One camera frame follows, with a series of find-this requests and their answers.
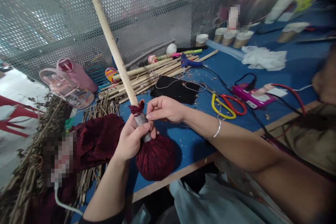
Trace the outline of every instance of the hand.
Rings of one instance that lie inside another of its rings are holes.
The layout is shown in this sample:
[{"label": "hand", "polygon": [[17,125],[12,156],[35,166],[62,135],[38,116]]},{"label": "hand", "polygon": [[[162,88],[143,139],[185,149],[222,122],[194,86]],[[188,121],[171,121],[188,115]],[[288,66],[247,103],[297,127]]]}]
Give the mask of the hand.
[{"label": "hand", "polygon": [[154,98],[147,104],[147,119],[154,121],[167,119],[172,123],[180,123],[187,113],[187,106],[167,96]]},{"label": "hand", "polygon": [[134,115],[130,115],[124,128],[121,131],[119,143],[113,155],[121,161],[133,158],[140,149],[140,139],[151,128],[150,123],[145,123],[137,127]]}]

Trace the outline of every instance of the red chair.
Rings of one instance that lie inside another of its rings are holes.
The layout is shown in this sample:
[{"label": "red chair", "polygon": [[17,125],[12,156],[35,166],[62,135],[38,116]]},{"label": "red chair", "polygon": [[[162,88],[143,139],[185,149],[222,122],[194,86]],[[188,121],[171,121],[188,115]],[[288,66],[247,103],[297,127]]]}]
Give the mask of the red chair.
[{"label": "red chair", "polygon": [[39,117],[39,115],[37,113],[33,112],[33,111],[39,111],[39,110],[37,110],[36,108],[33,108],[31,106],[27,106],[27,105],[24,105],[22,103],[13,101],[13,100],[8,99],[6,97],[0,96],[0,106],[5,106],[5,105],[15,106],[16,108],[15,108],[15,111],[9,116],[8,119],[0,121],[0,130],[6,131],[6,132],[9,132],[9,133],[13,133],[13,134],[25,137],[25,138],[28,137],[29,135],[27,135],[25,133],[22,133],[20,131],[16,131],[14,129],[11,129],[8,126],[14,127],[14,128],[19,128],[19,129],[25,129],[26,127],[11,123],[10,121],[13,118],[22,117],[22,116],[37,119]]}]

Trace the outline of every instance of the wooden table edge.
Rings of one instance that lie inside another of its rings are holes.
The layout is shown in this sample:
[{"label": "wooden table edge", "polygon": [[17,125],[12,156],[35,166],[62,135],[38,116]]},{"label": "wooden table edge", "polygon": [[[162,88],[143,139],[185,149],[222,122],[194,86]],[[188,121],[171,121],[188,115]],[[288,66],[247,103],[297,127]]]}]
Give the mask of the wooden table edge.
[{"label": "wooden table edge", "polygon": [[[305,110],[308,112],[309,110],[317,107],[318,105],[320,105],[321,103],[319,101],[313,101],[307,105],[305,105]],[[292,112],[288,115],[285,115],[283,117],[281,117],[280,119],[266,125],[266,129],[268,131],[271,131],[283,124],[285,124],[286,122],[294,119],[298,117],[298,114]],[[257,131],[255,131],[254,133],[258,134],[258,135],[263,135],[264,134],[264,130],[263,129],[259,129]],[[167,185],[169,185],[171,182],[180,179],[182,177],[184,177],[185,175],[188,175],[189,173],[192,173],[193,171],[196,171],[197,169],[203,167],[204,165],[215,161],[219,156],[221,156],[220,152],[215,152],[209,156],[207,156],[204,159],[201,159],[200,161],[197,161],[196,163],[193,163],[191,165],[188,165],[187,167],[182,168],[181,170],[178,170],[175,173],[170,174],[168,177],[166,177],[164,180],[161,181],[156,181],[151,185],[148,185],[142,189],[140,189],[139,191],[135,192],[134,194],[128,196],[127,201],[130,202],[132,201],[132,203],[154,193],[155,191],[161,189],[162,187],[165,187]]]}]

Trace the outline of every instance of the hot glue gun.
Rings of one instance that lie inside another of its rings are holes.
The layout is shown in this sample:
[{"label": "hot glue gun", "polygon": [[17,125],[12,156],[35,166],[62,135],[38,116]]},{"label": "hot glue gun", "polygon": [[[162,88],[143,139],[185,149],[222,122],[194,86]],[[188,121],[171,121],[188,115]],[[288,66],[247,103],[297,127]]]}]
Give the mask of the hot glue gun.
[{"label": "hot glue gun", "polygon": [[192,67],[201,67],[203,65],[203,62],[197,62],[187,59],[187,56],[185,54],[181,55],[181,66],[183,68],[183,73],[186,71],[186,67],[192,66]]}]

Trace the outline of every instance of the blue tabletop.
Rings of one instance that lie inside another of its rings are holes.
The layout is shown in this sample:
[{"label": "blue tabletop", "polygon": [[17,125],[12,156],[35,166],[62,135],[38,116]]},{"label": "blue tabletop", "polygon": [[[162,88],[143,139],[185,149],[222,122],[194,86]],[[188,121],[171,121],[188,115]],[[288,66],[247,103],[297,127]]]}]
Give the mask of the blue tabletop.
[{"label": "blue tabletop", "polygon": [[[254,27],[254,30],[256,30],[257,28],[260,30],[272,30],[279,27],[284,27],[287,23],[301,21],[310,22],[314,25],[332,25],[331,23],[334,23],[333,17],[329,13],[308,12],[306,15],[291,20],[290,22],[276,22],[269,25],[262,24]],[[276,42],[280,33],[281,31],[279,30],[268,34],[254,35],[250,39],[248,45],[267,47],[268,49],[273,51],[287,51],[286,67],[281,71],[268,72],[266,70],[249,69],[247,65],[243,65],[239,60],[223,52],[218,52],[214,56],[205,60],[204,64],[207,65],[209,69],[219,74],[228,86],[232,86],[236,80],[238,80],[248,72],[252,72],[257,75],[257,88],[261,88],[267,83],[283,84],[290,86],[294,89],[299,89],[301,87],[311,84],[312,77],[318,70],[320,70],[325,61],[325,58],[328,55],[331,42],[305,44],[296,43],[297,40],[312,38],[315,36],[323,36],[323,34],[312,34],[308,32],[303,32],[294,41],[290,43],[280,44]],[[201,58],[212,51],[214,51],[214,49],[212,48],[204,50],[199,57]],[[229,94],[219,82],[219,80],[213,79],[215,76],[203,69],[190,69],[188,74],[191,74],[191,76],[185,75],[182,79],[197,82],[203,81],[217,92]],[[251,77],[246,78],[247,82],[251,80]],[[301,91],[299,95],[301,96],[304,104],[308,104],[312,101],[317,100],[318,98],[317,94],[313,91],[312,88]],[[152,99],[152,97],[149,95],[148,92],[148,94],[139,95],[138,100],[140,99],[144,99],[145,103],[147,103]],[[289,94],[285,96],[284,99],[295,108],[300,107],[293,95]],[[120,106],[120,116],[125,121],[130,115],[130,110],[128,108],[129,105],[130,102],[128,101]],[[216,116],[215,112],[211,108],[211,94],[207,91],[199,93],[199,97],[196,99],[196,104],[189,106],[194,107],[207,114]],[[264,123],[264,125],[270,124],[291,112],[292,111],[284,106],[280,101],[276,101],[268,105],[265,111],[255,111],[255,113]],[[83,113],[77,114],[73,122],[74,125],[82,122],[82,116]],[[247,113],[242,117],[237,116],[237,118],[234,120],[226,121],[229,121],[230,123],[236,124],[253,132],[260,129],[260,125],[256,122],[256,120],[251,116],[250,113]],[[177,151],[178,155],[176,159],[175,171],[180,170],[192,163],[195,163],[216,151],[215,148],[207,143],[202,137],[200,137],[198,134],[196,134],[194,131],[187,127],[160,121],[155,122],[155,125],[161,134],[169,136],[169,138],[176,142],[176,146],[179,147]],[[138,173],[135,166],[135,161],[133,160],[131,162],[126,194],[129,195],[133,192],[137,192],[152,183],[153,182],[146,181]],[[92,188],[86,194],[87,203],[93,196],[94,187],[95,182]],[[74,223],[78,220],[79,215],[75,213],[72,217],[71,223]]]}]

